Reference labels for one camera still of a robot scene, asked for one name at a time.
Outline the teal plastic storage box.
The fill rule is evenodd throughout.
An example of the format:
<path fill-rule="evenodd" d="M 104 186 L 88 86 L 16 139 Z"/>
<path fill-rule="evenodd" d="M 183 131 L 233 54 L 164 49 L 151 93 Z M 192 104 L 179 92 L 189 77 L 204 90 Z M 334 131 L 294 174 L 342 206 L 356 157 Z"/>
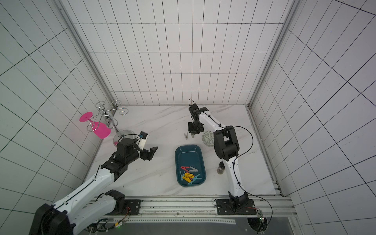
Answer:
<path fill-rule="evenodd" d="M 177 181 L 182 187 L 194 187 L 203 184 L 206 180 L 206 170 L 203 160 L 201 148 L 197 145 L 180 146 L 175 151 L 175 165 Z M 198 169 L 198 172 L 188 172 L 194 176 L 200 174 L 202 180 L 196 181 L 194 184 L 189 185 L 185 180 L 181 181 L 180 172 L 183 172 L 181 166 L 191 166 Z"/>

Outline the red clothespin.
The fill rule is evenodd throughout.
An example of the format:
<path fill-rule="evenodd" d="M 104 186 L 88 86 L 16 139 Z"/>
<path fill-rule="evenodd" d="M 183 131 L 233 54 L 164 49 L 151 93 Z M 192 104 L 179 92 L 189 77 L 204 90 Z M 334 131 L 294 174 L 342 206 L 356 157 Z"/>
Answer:
<path fill-rule="evenodd" d="M 182 170 L 186 171 L 186 172 L 190 172 L 191 171 L 191 167 L 190 166 L 181 166 L 180 168 Z"/>

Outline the yellow clothespin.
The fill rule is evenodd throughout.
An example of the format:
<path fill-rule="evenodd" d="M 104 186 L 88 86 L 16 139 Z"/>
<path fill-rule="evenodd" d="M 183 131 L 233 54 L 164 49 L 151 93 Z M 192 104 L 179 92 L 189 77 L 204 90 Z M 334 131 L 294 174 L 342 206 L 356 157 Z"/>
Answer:
<path fill-rule="evenodd" d="M 185 181 L 188 182 L 188 183 L 192 182 L 192 179 L 189 178 L 189 177 L 186 177 L 186 176 L 183 176 L 183 177 L 182 177 L 182 180 L 185 180 Z"/>
<path fill-rule="evenodd" d="M 189 179 L 190 181 L 194 179 L 194 175 L 191 174 L 191 173 L 188 173 L 188 172 L 185 172 L 184 175 L 183 175 L 183 178 L 184 179 Z"/>

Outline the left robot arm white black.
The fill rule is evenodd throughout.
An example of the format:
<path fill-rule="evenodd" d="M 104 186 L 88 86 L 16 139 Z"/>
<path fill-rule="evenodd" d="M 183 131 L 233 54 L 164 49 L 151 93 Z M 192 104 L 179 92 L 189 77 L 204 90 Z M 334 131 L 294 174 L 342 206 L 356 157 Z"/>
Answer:
<path fill-rule="evenodd" d="M 37 209 L 29 233 L 77 235 L 104 215 L 128 215 L 131 209 L 124 194 L 105 189 L 117 181 L 132 162 L 152 160 L 158 148 L 145 149 L 146 140 L 146 137 L 137 141 L 122 139 L 116 151 L 85 183 L 55 203 Z"/>

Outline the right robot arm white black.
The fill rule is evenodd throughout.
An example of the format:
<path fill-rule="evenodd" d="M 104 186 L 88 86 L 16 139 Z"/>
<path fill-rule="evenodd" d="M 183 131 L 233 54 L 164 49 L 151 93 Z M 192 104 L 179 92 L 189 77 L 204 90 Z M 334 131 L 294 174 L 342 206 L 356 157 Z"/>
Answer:
<path fill-rule="evenodd" d="M 189 133 L 196 135 L 201 132 L 213 133 L 214 151 L 225 166 L 225 172 L 230 183 L 229 203 L 233 210 L 239 210 L 249 201 L 248 193 L 242 188 L 240 182 L 240 169 L 237 163 L 240 145 L 235 128 L 226 126 L 211 115 L 206 107 L 197 104 L 189 105 L 192 122 L 188 123 Z"/>

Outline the green patterned ceramic bowl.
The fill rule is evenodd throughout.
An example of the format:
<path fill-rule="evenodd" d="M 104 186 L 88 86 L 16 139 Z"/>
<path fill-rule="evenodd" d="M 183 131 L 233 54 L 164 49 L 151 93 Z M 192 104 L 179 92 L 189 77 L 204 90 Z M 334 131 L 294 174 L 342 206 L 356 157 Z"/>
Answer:
<path fill-rule="evenodd" d="M 205 131 L 202 134 L 202 142 L 208 147 L 214 147 L 214 135 L 211 131 Z"/>

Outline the pink wine glass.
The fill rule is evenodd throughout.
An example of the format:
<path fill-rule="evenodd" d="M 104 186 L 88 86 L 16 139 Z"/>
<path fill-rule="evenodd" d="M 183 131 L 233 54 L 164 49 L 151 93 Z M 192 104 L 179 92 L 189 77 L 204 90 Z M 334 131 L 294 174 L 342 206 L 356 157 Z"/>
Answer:
<path fill-rule="evenodd" d="M 111 129 L 102 122 L 93 121 L 93 117 L 92 112 L 87 112 L 79 118 L 79 121 L 88 123 L 87 130 L 93 132 L 100 139 L 107 138 L 111 134 Z"/>

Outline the small dark spice jar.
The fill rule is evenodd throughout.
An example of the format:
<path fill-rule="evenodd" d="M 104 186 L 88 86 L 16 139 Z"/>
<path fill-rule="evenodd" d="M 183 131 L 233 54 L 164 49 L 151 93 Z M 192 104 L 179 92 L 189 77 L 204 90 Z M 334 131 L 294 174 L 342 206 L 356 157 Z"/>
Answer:
<path fill-rule="evenodd" d="M 223 162 L 220 162 L 217 168 L 217 173 L 221 175 L 225 172 L 225 169 L 226 169 L 225 164 Z"/>

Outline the chrome glass holder stand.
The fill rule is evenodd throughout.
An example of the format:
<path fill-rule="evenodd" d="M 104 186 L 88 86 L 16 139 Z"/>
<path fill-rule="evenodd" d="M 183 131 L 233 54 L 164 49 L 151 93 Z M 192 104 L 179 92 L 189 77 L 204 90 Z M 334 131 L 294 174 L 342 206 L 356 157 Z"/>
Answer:
<path fill-rule="evenodd" d="M 129 113 L 128 108 L 121 107 L 120 105 L 120 100 L 115 100 L 108 106 L 106 106 L 106 103 L 104 101 L 99 101 L 95 104 L 96 108 L 99 111 L 99 114 L 104 119 L 106 126 L 115 131 L 115 136 L 113 138 L 113 144 L 115 147 L 122 139 L 132 139 L 135 137 L 135 133 L 133 131 L 118 128 L 118 120 L 114 117 L 116 112 L 121 116 L 125 116 Z"/>

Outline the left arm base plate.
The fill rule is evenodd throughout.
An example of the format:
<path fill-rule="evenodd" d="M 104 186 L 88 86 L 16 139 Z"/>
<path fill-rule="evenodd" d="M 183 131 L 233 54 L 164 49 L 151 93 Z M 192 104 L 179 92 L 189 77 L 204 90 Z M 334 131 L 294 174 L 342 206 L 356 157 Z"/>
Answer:
<path fill-rule="evenodd" d="M 117 215 L 139 215 L 141 202 L 139 199 L 122 199 L 118 203 Z"/>

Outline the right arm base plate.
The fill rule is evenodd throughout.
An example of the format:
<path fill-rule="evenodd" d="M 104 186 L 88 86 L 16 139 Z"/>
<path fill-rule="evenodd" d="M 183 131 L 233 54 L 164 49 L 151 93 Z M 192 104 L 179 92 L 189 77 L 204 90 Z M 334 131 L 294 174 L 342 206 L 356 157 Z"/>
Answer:
<path fill-rule="evenodd" d="M 243 203 L 231 203 L 229 199 L 215 199 L 213 202 L 218 215 L 256 215 L 257 209 L 252 199 Z"/>

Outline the aluminium mounting rail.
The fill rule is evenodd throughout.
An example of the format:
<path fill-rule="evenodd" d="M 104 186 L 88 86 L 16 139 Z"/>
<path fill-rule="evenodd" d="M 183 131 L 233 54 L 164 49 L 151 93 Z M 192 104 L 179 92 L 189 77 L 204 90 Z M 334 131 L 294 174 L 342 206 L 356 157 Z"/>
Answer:
<path fill-rule="evenodd" d="M 130 215 L 105 215 L 109 224 L 123 223 L 224 223 L 235 224 L 236 218 L 260 218 L 268 220 L 280 217 L 296 217 L 292 200 L 288 197 L 250 197 L 240 209 L 234 209 L 226 196 L 147 196 L 129 197 L 135 201 Z"/>

